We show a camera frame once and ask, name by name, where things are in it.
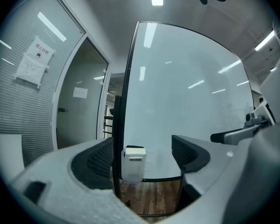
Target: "door handle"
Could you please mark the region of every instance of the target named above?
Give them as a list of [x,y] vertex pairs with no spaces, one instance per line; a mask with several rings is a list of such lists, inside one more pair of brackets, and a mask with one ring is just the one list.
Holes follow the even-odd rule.
[[65,108],[58,108],[58,112],[67,112],[68,110]]

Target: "metal railing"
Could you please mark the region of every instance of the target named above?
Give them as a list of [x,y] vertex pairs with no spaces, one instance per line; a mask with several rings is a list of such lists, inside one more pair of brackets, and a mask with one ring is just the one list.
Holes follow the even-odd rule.
[[113,120],[113,116],[104,116],[104,130],[103,130],[103,133],[104,133],[104,138],[105,138],[105,134],[108,133],[108,134],[112,134],[112,132],[107,132],[105,131],[105,128],[106,127],[112,127],[112,125],[106,125],[106,120]]

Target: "glass door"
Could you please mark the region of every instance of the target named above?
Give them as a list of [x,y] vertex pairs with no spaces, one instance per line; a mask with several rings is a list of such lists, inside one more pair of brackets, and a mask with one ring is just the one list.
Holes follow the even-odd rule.
[[58,102],[57,145],[96,139],[98,106],[108,63],[86,39],[66,73]]

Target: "glass partition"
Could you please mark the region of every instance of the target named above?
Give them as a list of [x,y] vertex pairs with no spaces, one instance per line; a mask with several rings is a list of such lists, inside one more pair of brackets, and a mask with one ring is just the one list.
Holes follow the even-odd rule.
[[[56,85],[66,60],[83,34],[59,0],[22,1],[2,25],[0,133],[22,135],[26,165],[53,150],[51,110]],[[39,87],[15,78],[25,55],[39,64],[48,55],[46,52],[54,54],[47,62]]]
[[210,141],[242,128],[253,110],[248,77],[235,54],[202,34],[153,22],[136,30],[123,148],[146,148],[144,179],[179,177],[171,136]]

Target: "wooden floor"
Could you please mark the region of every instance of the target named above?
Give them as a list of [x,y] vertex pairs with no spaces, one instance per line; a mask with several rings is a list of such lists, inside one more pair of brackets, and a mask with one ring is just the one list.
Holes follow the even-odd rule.
[[[120,181],[121,201],[138,215],[165,214],[175,211],[180,180],[169,182],[141,182],[130,184]],[[166,217],[147,217],[155,223]]]

